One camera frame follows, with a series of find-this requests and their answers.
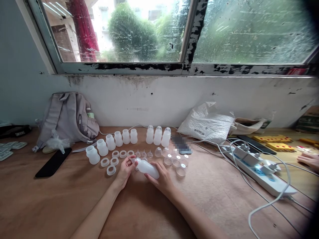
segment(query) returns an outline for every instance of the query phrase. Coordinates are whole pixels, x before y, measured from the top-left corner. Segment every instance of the power strip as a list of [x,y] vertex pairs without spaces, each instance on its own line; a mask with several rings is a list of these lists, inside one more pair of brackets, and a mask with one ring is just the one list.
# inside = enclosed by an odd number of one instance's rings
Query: power strip
[[[233,161],[233,155],[231,152],[228,152],[230,150],[229,146],[224,147],[220,146],[221,150],[224,151],[225,155]],[[285,181],[283,181],[278,176],[271,174],[266,175],[261,171],[261,165],[257,164],[253,167],[249,166],[245,161],[243,161],[241,158],[235,155],[235,160],[241,169],[243,169],[250,177],[252,177],[257,183],[259,183],[264,189],[266,189],[267,192],[269,192],[271,195],[277,197],[284,189],[284,187],[287,185]],[[284,194],[283,197],[290,196],[295,194],[297,191],[289,186]]]

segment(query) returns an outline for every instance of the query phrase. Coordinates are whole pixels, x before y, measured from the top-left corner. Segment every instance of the hand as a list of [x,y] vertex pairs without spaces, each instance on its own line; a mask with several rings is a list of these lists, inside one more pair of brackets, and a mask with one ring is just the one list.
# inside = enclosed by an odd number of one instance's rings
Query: hand
[[159,178],[156,180],[149,174],[144,174],[145,177],[150,181],[158,190],[160,190],[165,196],[169,196],[175,191],[175,186],[170,179],[169,172],[161,162],[150,162],[151,165],[155,166],[159,172]]
[[307,164],[315,172],[319,173],[319,156],[318,155],[313,155],[310,153],[302,153],[301,156],[298,156],[297,161]]
[[131,158],[135,158],[135,155],[126,157],[124,159],[124,161],[121,163],[120,171],[113,182],[115,188],[119,189],[120,191],[125,187],[126,182],[129,179],[129,176],[131,175],[132,170],[138,164],[137,161],[132,163]]

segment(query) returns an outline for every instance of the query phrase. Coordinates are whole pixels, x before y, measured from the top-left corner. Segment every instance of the gray backpack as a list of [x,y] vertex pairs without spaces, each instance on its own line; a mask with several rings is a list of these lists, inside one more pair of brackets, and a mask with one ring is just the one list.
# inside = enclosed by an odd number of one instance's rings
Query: gray backpack
[[53,129],[60,139],[92,143],[100,128],[95,119],[87,116],[86,108],[90,108],[90,103],[78,92],[53,94],[40,124],[37,145],[32,150],[42,149],[51,138]]

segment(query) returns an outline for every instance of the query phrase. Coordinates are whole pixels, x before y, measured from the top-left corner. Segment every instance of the phone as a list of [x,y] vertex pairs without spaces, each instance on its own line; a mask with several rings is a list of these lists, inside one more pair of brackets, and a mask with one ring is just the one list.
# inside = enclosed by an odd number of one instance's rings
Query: phone
[[[230,141],[230,142],[234,142],[234,141],[236,141],[236,139],[234,138],[234,139],[227,139],[228,141]],[[233,143],[233,145],[235,145],[235,146],[240,146],[240,145],[242,145],[243,144],[243,142],[241,142],[241,141],[238,141],[238,142],[236,142],[236,143]],[[256,150],[255,148],[253,148],[253,147],[251,147],[250,149],[249,149],[249,151],[251,152],[251,153],[260,153],[258,150]]]
[[265,152],[269,154],[277,154],[275,151],[272,151],[270,148],[267,148],[266,146],[260,144],[256,140],[253,140],[252,138],[249,138],[248,136],[237,136],[237,138],[246,141],[250,146],[257,149],[260,152]]
[[185,139],[187,139],[187,137],[179,135],[179,134],[174,134],[171,136],[171,138],[172,138],[172,143],[178,149],[179,154],[193,153],[192,149],[185,142]]
[[64,162],[66,157],[71,153],[72,149],[67,148],[64,150],[65,153],[62,154],[60,150],[58,150],[46,164],[37,172],[35,175],[36,178],[44,178],[51,177]]

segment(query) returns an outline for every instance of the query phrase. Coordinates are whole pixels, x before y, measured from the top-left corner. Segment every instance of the glass pane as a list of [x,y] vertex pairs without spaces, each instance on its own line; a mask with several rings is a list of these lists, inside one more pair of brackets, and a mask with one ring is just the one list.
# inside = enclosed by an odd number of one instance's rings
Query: glass pane
[[303,63],[318,44],[301,0],[210,0],[194,63]]
[[42,0],[63,62],[178,62],[190,0]]

